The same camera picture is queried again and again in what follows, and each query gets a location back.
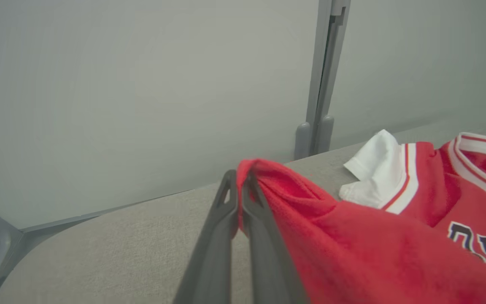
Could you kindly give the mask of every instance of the clothing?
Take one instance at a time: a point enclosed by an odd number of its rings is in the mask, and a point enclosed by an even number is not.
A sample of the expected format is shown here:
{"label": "clothing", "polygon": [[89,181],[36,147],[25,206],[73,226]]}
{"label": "clothing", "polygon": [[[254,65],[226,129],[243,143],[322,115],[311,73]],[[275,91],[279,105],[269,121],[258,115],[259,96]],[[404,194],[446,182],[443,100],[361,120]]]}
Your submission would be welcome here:
{"label": "clothing", "polygon": [[[352,162],[360,163],[353,172],[361,181],[341,194],[358,204],[337,202],[291,169],[259,159],[241,162],[237,185],[241,191],[248,171],[255,173],[312,303],[486,303],[486,263],[448,235],[454,222],[486,236],[486,193],[446,166],[447,149],[417,143],[412,154],[414,144],[386,140],[377,141],[383,153],[369,148]],[[373,150],[382,161],[370,161]],[[395,161],[402,156],[408,166]],[[453,229],[452,238],[465,243],[467,230]]]}

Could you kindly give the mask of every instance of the basketball jersey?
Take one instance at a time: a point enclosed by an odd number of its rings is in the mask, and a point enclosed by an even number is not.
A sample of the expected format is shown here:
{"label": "basketball jersey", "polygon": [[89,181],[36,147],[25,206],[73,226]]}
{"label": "basketball jersey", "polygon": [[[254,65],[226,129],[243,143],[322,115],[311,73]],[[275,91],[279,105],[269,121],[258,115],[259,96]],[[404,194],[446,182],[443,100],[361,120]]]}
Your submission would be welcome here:
{"label": "basketball jersey", "polygon": [[382,131],[346,167],[359,182],[340,202],[282,164],[238,167],[239,195],[253,171],[310,302],[486,303],[486,137],[434,150]]}

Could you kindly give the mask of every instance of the jersey sleeve trim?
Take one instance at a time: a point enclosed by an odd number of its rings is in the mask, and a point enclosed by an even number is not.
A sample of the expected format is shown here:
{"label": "jersey sleeve trim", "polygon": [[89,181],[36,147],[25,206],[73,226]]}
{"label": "jersey sleeve trim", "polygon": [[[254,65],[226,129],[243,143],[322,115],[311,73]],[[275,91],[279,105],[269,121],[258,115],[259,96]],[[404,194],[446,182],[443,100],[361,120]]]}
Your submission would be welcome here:
{"label": "jersey sleeve trim", "polygon": [[373,136],[345,167],[360,181],[343,185],[346,201],[400,213],[417,191],[415,144],[399,145],[385,130]]}
{"label": "jersey sleeve trim", "polygon": [[486,136],[460,133],[448,144],[448,156],[453,169],[460,177],[486,192],[486,173],[471,163],[461,150],[486,154]]}

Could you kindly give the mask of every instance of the beige textured surface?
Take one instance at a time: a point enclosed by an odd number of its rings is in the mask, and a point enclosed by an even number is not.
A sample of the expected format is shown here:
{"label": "beige textured surface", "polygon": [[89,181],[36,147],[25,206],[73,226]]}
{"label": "beige textured surface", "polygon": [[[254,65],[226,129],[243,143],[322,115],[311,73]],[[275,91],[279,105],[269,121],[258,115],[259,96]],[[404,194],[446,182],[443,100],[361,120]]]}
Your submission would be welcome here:
{"label": "beige textured surface", "polygon": [[[355,181],[343,163],[361,145],[291,162],[334,196]],[[117,210],[33,249],[0,289],[0,304],[170,303],[218,184]],[[232,303],[251,303],[248,242],[232,242]]]}

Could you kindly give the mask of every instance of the gray vertical frame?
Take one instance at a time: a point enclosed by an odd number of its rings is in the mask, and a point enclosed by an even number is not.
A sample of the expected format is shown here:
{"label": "gray vertical frame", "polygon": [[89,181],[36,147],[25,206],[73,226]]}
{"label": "gray vertical frame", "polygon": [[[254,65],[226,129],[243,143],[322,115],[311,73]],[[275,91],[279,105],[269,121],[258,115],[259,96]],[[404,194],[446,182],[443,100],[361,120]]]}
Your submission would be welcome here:
{"label": "gray vertical frame", "polygon": [[351,0],[319,0],[306,122],[297,130],[295,159],[329,150],[334,118],[328,115]]}

